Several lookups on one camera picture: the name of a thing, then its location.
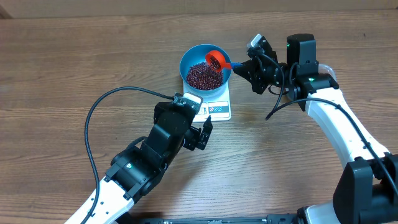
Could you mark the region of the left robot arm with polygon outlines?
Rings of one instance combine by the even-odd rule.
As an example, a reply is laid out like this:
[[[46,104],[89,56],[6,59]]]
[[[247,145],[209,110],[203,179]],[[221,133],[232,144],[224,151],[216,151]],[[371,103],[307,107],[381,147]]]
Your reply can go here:
[[[161,181],[182,147],[203,150],[213,127],[210,119],[202,128],[192,126],[200,107],[201,98],[196,96],[158,103],[150,134],[114,157],[99,190],[67,222],[114,223]]]

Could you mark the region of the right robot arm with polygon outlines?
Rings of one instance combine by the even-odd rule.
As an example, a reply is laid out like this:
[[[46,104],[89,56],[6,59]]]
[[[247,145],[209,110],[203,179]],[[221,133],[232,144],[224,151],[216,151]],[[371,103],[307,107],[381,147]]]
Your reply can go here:
[[[287,38],[280,63],[262,35],[248,43],[248,60],[233,66],[255,93],[280,88],[325,133],[343,173],[329,202],[300,208],[292,223],[389,223],[397,220],[397,156],[379,143],[349,108],[334,71],[316,58],[312,34]]]

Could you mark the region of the red measuring scoop blue handle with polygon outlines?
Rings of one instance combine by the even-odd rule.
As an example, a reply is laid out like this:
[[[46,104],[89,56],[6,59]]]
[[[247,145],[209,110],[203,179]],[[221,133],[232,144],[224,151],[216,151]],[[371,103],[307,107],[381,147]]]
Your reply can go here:
[[[240,63],[227,62],[224,55],[220,51],[211,50],[210,52],[208,52],[205,55],[205,60],[209,67],[210,67],[210,57],[211,56],[214,56],[219,61],[220,65],[221,65],[221,71],[223,69],[233,70],[234,68],[236,68],[240,65]]]

